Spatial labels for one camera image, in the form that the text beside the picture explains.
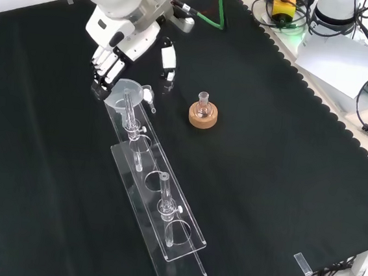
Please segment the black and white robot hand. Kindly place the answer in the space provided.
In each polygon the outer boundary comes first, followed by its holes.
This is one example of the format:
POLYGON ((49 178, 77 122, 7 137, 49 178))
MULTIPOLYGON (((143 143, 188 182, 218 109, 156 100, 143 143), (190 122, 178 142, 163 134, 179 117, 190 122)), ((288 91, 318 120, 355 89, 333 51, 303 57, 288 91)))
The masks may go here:
POLYGON ((181 24, 174 15, 166 17, 163 14, 157 19, 141 18, 138 23, 133 23, 128 18, 109 18, 101 8, 95 8, 86 31, 98 44, 90 60, 93 70, 91 89, 98 100, 107 99, 123 70, 153 47, 167 21, 181 24))

